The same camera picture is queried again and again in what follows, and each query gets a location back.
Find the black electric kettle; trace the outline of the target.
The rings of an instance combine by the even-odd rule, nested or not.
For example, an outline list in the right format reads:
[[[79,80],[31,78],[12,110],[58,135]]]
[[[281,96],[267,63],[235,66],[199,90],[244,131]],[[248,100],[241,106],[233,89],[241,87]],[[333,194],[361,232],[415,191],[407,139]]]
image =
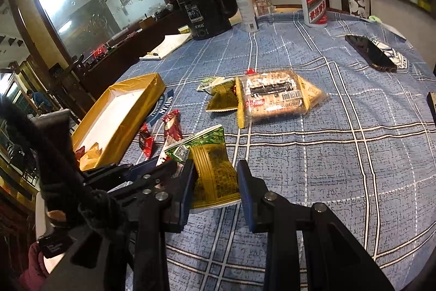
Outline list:
[[[238,11],[236,0],[177,0],[177,3],[196,41],[231,29],[230,18]]]

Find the dark wooden sideboard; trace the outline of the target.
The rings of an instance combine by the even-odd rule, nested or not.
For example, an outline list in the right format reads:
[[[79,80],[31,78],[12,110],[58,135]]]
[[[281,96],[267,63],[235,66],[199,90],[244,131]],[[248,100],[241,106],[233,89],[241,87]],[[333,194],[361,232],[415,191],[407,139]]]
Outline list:
[[[165,36],[178,34],[184,25],[186,19],[178,10],[157,21],[152,17],[141,21],[129,38],[78,72],[81,85],[92,97],[99,98],[128,68],[161,44]]]

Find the long red snack bar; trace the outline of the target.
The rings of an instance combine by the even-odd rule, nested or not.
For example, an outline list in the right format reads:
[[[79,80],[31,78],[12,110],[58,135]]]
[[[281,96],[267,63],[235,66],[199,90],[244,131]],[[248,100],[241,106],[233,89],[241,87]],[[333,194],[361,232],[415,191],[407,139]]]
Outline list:
[[[163,164],[168,160],[165,150],[172,144],[183,139],[182,129],[180,125],[180,111],[174,109],[163,117],[164,122],[164,146],[158,156],[157,165]]]

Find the olive green snack packet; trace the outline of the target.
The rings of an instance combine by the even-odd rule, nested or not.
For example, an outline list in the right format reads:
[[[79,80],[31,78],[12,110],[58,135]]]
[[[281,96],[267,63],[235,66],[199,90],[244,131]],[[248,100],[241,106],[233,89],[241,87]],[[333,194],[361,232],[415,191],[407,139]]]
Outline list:
[[[234,78],[221,80],[206,90],[211,95],[207,112],[229,112],[238,108],[236,81]]]

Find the white spray bottle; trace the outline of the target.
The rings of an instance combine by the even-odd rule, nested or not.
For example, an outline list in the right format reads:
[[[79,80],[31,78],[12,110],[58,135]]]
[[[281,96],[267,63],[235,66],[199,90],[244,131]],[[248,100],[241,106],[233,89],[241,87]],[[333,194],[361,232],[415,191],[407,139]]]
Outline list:
[[[236,0],[242,23],[247,32],[257,32],[256,14],[253,0]]]

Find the small red candy packet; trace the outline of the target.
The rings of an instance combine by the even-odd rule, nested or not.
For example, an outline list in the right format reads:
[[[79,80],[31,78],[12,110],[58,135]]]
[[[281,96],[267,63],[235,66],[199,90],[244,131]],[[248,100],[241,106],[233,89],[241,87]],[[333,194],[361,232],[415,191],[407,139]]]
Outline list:
[[[142,153],[145,156],[145,160],[148,160],[153,154],[153,145],[155,140],[152,134],[150,133],[146,122],[144,122],[140,127],[138,135],[139,135],[138,143],[140,149],[142,150]]]

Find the clear bread pack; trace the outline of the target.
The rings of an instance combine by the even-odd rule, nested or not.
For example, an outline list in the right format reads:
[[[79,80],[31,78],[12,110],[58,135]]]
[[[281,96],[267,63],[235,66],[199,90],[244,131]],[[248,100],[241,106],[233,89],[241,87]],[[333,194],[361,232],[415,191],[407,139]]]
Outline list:
[[[237,124],[308,113],[327,98],[320,88],[290,69],[245,74],[235,79]]]

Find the white notebook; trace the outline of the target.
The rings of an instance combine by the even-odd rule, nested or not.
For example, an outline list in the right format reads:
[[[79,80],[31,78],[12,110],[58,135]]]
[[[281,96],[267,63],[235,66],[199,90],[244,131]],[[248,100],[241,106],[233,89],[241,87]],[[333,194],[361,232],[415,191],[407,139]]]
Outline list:
[[[146,55],[139,57],[141,61],[160,61],[165,56],[180,48],[184,43],[191,40],[190,33],[178,35],[166,35],[163,42]]]

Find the gold cardboard box tray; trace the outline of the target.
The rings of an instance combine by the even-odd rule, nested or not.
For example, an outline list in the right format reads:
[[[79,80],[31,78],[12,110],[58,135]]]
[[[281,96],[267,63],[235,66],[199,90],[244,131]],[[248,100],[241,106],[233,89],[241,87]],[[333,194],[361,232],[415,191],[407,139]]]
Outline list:
[[[99,97],[72,134],[81,171],[119,163],[165,90],[158,73],[111,85]]]

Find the small pale green packet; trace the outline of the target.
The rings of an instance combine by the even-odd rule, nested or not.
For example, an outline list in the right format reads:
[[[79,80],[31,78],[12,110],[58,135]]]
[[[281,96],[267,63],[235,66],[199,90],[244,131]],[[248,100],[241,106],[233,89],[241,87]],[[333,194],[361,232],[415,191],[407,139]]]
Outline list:
[[[196,88],[198,92],[207,92],[210,93],[211,89],[222,83],[224,81],[224,77],[207,77],[201,81],[199,86]]]

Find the green yellow snack packet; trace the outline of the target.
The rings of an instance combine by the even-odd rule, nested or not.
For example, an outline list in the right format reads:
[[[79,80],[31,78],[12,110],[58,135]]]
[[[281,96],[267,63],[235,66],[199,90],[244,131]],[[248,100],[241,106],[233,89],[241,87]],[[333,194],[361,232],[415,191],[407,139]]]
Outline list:
[[[192,209],[222,208],[240,201],[237,172],[228,158],[222,125],[165,145],[163,152],[182,165],[189,159],[193,160],[198,178]]]

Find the blue plaid tablecloth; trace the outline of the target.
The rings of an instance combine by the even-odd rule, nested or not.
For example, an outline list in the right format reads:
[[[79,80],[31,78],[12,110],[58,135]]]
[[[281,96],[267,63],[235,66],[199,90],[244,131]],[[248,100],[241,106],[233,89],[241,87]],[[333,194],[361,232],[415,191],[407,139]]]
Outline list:
[[[345,40],[370,39],[398,67],[378,72]],[[207,77],[293,69],[326,93],[306,115],[244,129],[236,115],[208,113]],[[403,289],[435,249],[435,124],[426,97],[435,76],[417,48],[382,26],[330,13],[310,28],[301,13],[259,19],[190,41],[161,61],[141,61],[122,80],[156,72],[174,90],[185,136],[213,125],[225,131],[230,161],[290,202],[325,203],[354,234],[393,287]]]

